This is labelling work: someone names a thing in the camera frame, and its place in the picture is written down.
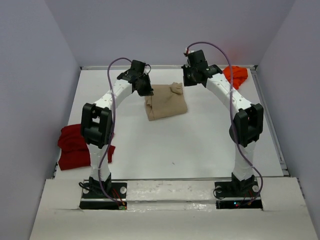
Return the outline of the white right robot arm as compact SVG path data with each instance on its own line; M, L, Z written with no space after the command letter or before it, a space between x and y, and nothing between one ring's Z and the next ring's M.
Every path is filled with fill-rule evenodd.
M186 50L183 70L186 87L203 85L229 110L231 125L229 135L235 144L235 162L231 181L217 182L219 198L242 197L256 186L253 156L256 142L263 131L264 108L244 98L223 71L215 64L209 65L202 50Z

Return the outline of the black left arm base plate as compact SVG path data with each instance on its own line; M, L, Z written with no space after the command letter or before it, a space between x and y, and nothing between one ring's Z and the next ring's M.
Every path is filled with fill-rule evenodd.
M127 210L126 182L112 182L107 197L98 186L98 189L91 189L88 181L78 184L82 188L79 208L82 210Z

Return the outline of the beige t shirt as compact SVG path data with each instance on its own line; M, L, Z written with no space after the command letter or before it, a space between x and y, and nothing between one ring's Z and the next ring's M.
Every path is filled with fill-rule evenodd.
M154 84L153 95L144 97L144 106L149 121L173 117L188 112L183 83Z

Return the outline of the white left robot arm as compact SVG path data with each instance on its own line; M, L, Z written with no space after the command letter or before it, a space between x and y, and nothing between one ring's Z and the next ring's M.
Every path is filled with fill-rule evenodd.
M112 81L111 66L121 60L129 61L130 67ZM141 97L153 95L147 68L150 69L150 65L139 60L126 57L113 60L106 72L109 90L101 98L93 103L86 103L82 108L80 134L90 154L88 190L101 198L108 196L112 188L111 171L106 157L115 135L117 107L134 92Z

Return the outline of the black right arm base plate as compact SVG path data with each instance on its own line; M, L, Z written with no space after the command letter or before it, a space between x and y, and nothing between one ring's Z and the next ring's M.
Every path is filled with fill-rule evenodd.
M259 186L255 180L253 184L240 192L231 189L230 181L218 181L214 183L213 196L216 198L217 210L235 209L263 209Z

